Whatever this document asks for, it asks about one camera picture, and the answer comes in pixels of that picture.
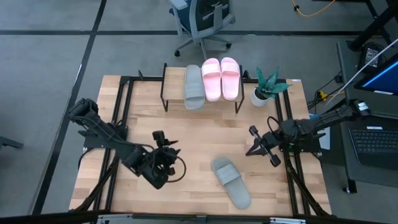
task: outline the desk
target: desk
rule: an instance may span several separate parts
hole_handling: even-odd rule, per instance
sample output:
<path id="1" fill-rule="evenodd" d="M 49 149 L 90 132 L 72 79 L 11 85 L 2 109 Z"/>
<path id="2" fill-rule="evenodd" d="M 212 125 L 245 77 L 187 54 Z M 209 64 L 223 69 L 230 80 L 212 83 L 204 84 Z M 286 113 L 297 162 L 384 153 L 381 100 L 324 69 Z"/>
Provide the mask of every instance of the desk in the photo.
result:
<path id="1" fill-rule="evenodd" d="M 359 61 L 360 52 L 353 52 L 347 48 L 345 42 L 338 42 L 337 44 L 338 56 L 341 67 L 341 74 L 343 77 L 343 82 L 346 83 L 352 76 L 358 71 L 355 67 L 357 62 Z M 379 111 L 384 111 L 384 116 L 394 116 L 392 113 L 391 107 L 397 106 L 396 104 L 392 105 L 390 103 L 386 103 L 391 99 L 388 96 L 384 96 L 381 94 L 377 95 L 377 98 L 374 98 L 375 93 L 364 90 L 357 90 L 353 85 L 350 85 L 345 90 L 346 99 L 342 100 L 338 103 L 341 105 L 345 103 L 346 100 L 359 99 L 366 102 L 369 106 L 369 109 L 377 108 Z M 353 122 L 343 122 L 337 124 L 336 126 L 331 128 L 331 135 L 335 138 L 332 142 L 331 151 L 338 152 L 340 149 L 343 149 L 340 156 L 343 156 L 345 159 L 345 167 L 346 174 L 349 181 L 349 184 L 355 187 L 352 181 L 362 181 L 369 182 L 372 184 L 381 184 L 388 185 L 391 187 L 398 187 L 398 171 L 380 169 L 376 167 L 364 166 L 361 165 L 355 155 L 354 147 L 351 142 L 351 138 L 349 136 L 348 128 L 355 123 L 385 123 L 386 126 L 392 126 L 392 128 L 397 126 L 398 121 L 388 121 L 387 119 L 382 118 L 369 118 L 366 121 L 353 121 Z"/>
<path id="2" fill-rule="evenodd" d="M 118 92 L 120 76 L 104 76 L 97 104 L 99 115 L 110 121 Z M 287 80 L 294 118 L 307 118 L 308 111 L 300 81 Z M 246 157 L 244 153 L 253 144 L 248 129 L 255 124 L 260 133 L 268 131 L 267 116 L 277 117 L 275 103 L 257 108 L 250 100 L 243 102 L 238 114 L 233 103 L 227 101 L 206 102 L 202 110 L 186 110 L 183 101 L 173 101 L 168 112 L 159 98 L 161 82 L 135 81 L 127 125 L 128 141 L 154 145 L 151 133 L 163 130 L 169 140 L 179 140 L 174 145 L 182 149 L 179 156 L 187 164 L 187 174 L 180 181 L 165 184 L 160 190 L 153 188 L 143 177 L 136 177 L 123 165 L 119 166 L 111 205 L 112 212 L 152 214 L 208 214 L 244 216 L 291 216 L 287 174 L 283 155 L 277 149 L 282 164 L 274 168 L 268 158 Z M 255 84 L 245 83 L 249 98 Z M 286 112 L 281 95 L 284 118 Z M 93 190 L 100 175 L 104 150 L 94 149 L 82 160 L 73 191 L 70 208 L 76 208 Z M 252 204 L 245 210 L 237 209 L 211 169 L 211 161 L 219 156 L 232 160 L 247 185 Z M 302 167 L 306 185 L 324 210 L 330 212 L 328 196 L 320 163 L 311 154 L 302 154 Z M 182 173 L 182 165 L 176 163 L 176 179 Z M 103 190 L 100 208 L 104 208 L 107 186 Z M 301 198 L 296 187 L 299 210 Z"/>

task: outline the wooden tabletop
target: wooden tabletop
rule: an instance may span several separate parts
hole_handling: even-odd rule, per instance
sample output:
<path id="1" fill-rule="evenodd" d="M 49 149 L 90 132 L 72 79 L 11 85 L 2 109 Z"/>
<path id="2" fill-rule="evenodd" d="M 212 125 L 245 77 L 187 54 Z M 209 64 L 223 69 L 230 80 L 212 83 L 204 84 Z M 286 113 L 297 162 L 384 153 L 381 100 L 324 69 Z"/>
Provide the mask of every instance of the wooden tabletop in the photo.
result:
<path id="1" fill-rule="evenodd" d="M 111 120 L 119 79 L 120 76 L 103 78 L 97 103 L 99 115 L 104 121 Z M 289 88 L 293 117 L 308 118 L 301 81 L 287 80 L 287 83 L 293 84 Z M 292 214 L 283 155 L 279 150 L 273 149 L 282 161 L 278 167 L 273 167 L 267 157 L 244 155 L 253 144 L 249 127 L 256 125 L 260 133 L 265 133 L 269 131 L 266 118 L 277 117 L 274 101 L 262 108 L 253 106 L 250 96 L 255 84 L 245 83 L 245 99 L 238 114 L 234 112 L 234 104 L 227 101 L 206 102 L 201 110 L 189 111 L 183 101 L 173 100 L 169 103 L 169 111 L 165 112 L 159 97 L 160 86 L 161 82 L 134 82 L 127 140 L 155 145 L 152 132 L 163 130 L 169 140 L 179 140 L 173 147 L 181 149 L 179 156 L 187 164 L 187 174 L 180 182 L 165 184 L 156 190 L 143 177 L 136 177 L 120 164 L 112 212 L 249 216 Z M 286 118 L 282 95 L 281 101 Z M 82 160 L 70 208 L 79 206 L 98 182 L 103 155 L 104 149 L 95 149 Z M 211 169 L 211 162 L 217 157 L 228 157 L 240 171 L 252 197 L 249 208 L 237 209 L 220 185 Z M 301 159 L 309 191 L 330 212 L 319 161 L 307 153 L 303 153 Z M 182 164 L 177 161 L 175 169 L 176 174 L 170 179 L 181 175 Z M 100 208 L 104 207 L 107 188 L 104 188 Z M 302 212 L 298 189 L 296 195 Z"/>

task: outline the office chair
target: office chair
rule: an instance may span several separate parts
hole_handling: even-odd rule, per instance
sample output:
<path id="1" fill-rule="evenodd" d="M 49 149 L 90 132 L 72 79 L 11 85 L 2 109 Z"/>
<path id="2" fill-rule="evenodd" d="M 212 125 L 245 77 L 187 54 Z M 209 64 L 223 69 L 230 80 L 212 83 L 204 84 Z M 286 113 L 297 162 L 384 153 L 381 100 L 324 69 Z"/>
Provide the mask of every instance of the office chair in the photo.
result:
<path id="1" fill-rule="evenodd" d="M 199 43 L 205 60 L 207 59 L 205 39 L 214 40 L 231 47 L 231 43 L 219 37 L 212 36 L 228 24 L 235 23 L 232 0 L 169 0 L 172 5 L 170 13 L 174 15 L 177 33 L 182 35 L 182 29 L 192 38 L 177 49 L 174 55 L 180 56 L 180 49 L 192 43 Z"/>

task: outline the yellow cable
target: yellow cable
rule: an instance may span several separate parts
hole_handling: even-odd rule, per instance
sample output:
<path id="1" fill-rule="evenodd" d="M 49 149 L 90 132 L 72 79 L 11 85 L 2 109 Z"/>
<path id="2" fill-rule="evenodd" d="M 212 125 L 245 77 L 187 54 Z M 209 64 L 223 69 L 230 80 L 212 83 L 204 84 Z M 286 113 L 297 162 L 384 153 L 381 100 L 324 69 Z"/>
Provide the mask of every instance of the yellow cable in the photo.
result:
<path id="1" fill-rule="evenodd" d="M 328 8 L 329 6 L 331 6 L 335 1 L 336 1 L 336 0 L 332 0 L 332 2 L 329 3 L 329 5 L 325 6 L 323 9 L 321 9 L 321 10 L 319 10 L 318 12 L 313 13 L 313 14 L 311 14 L 311 15 L 305 15 L 305 14 L 303 14 L 299 9 L 296 9 L 296 10 L 297 10 L 297 12 L 298 12 L 300 15 L 302 15 L 303 17 L 312 17 L 312 16 L 315 16 L 315 15 L 321 13 L 321 12 L 324 11 L 325 9 L 327 9 L 327 8 Z"/>

